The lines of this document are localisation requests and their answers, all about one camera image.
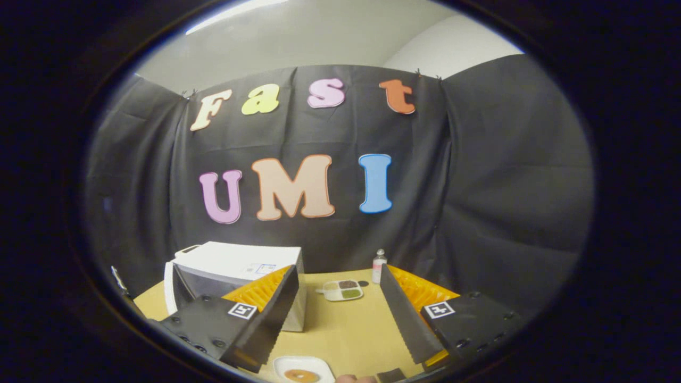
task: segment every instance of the white plate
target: white plate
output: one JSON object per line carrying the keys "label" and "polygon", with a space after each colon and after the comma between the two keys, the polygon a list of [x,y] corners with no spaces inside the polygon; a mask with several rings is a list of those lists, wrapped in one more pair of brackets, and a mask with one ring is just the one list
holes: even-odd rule
{"label": "white plate", "polygon": [[280,356],[274,360],[273,365],[274,372],[286,382],[295,382],[284,376],[284,373],[290,369],[303,369],[316,373],[319,375],[316,383],[335,383],[336,381],[329,365],[314,356]]}

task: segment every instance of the donut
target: donut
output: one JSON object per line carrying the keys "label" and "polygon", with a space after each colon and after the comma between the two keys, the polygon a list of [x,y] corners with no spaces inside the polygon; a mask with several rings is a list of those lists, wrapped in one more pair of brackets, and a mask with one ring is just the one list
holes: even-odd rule
{"label": "donut", "polygon": [[319,380],[319,375],[303,369],[290,369],[284,373],[284,376],[299,383],[314,383]]}

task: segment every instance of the green food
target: green food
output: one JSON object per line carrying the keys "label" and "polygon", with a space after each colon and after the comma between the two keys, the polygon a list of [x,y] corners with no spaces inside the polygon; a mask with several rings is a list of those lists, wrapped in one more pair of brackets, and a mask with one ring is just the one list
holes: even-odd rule
{"label": "green food", "polygon": [[343,298],[357,298],[358,296],[362,295],[362,293],[359,290],[343,290],[342,291]]}

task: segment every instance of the small bottle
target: small bottle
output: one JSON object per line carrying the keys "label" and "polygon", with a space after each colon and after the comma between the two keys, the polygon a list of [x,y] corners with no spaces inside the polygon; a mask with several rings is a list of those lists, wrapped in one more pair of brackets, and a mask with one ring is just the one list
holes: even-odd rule
{"label": "small bottle", "polygon": [[384,254],[385,251],[383,249],[379,249],[379,251],[376,251],[376,258],[374,258],[373,273],[371,275],[371,280],[375,284],[381,283],[381,268],[383,267],[384,263],[387,263],[387,259],[383,256]]}

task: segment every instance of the screw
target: screw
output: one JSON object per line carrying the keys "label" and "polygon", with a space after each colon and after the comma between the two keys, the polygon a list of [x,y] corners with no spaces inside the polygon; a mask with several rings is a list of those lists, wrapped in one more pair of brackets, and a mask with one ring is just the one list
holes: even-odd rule
{"label": "screw", "polygon": [[456,348],[464,348],[469,344],[471,344],[470,339],[460,339],[458,342],[456,342]]}

